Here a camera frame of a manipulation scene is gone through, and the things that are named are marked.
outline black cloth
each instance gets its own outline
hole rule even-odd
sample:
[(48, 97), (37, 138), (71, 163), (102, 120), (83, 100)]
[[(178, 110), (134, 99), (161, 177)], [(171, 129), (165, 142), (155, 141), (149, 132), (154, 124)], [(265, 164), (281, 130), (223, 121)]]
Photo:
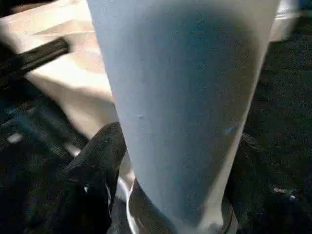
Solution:
[(312, 233), (311, 59), (311, 19), (269, 46), (227, 186), (243, 233)]
[[(0, 52), (0, 62), (15, 55), (4, 43)], [(68, 144), (82, 149), (76, 158)], [(10, 80), (0, 87), (0, 233), (106, 233), (125, 151), (119, 123), (88, 141), (32, 83)]]

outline black fabric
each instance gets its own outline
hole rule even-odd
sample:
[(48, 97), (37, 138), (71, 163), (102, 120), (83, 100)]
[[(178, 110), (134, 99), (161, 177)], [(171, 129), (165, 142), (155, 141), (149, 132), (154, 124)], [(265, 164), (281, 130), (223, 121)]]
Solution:
[(242, 233), (312, 233), (312, 21), (271, 43), (227, 186)]
[[(82, 149), (76, 158), (67, 144)], [(119, 123), (88, 141), (32, 83), (10, 80), (0, 90), (0, 233), (106, 233), (125, 151)]]

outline white surface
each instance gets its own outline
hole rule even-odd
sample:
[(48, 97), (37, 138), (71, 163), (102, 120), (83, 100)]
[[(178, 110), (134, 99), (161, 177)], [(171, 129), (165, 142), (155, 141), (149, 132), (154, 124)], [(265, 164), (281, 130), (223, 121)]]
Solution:
[(28, 79), (55, 99), (89, 138), (103, 125), (117, 121), (86, 1), (58, 0), (1, 18), (0, 25), (18, 53), (66, 36), (73, 52), (33, 70)]

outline black handle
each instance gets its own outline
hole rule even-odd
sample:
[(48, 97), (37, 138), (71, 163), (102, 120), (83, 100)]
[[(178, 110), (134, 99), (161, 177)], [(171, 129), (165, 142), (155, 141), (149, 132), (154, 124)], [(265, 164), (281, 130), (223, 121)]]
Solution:
[(42, 46), (18, 54), (0, 63), (0, 86), (10, 78), (25, 75), (54, 59), (70, 52), (70, 45), (64, 38), (55, 39)]

